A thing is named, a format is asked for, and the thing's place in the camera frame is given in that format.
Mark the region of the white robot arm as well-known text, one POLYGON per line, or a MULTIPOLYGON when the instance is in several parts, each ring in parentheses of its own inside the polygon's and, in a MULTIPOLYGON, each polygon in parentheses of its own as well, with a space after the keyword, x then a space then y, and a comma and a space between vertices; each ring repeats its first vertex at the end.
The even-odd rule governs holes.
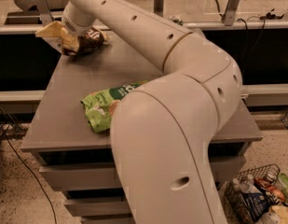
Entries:
POLYGON ((203 35, 124 0, 69 0, 74 34, 99 20, 163 77, 116 107, 111 147, 136 224, 227 224, 208 146, 240 104, 236 62, 203 35))

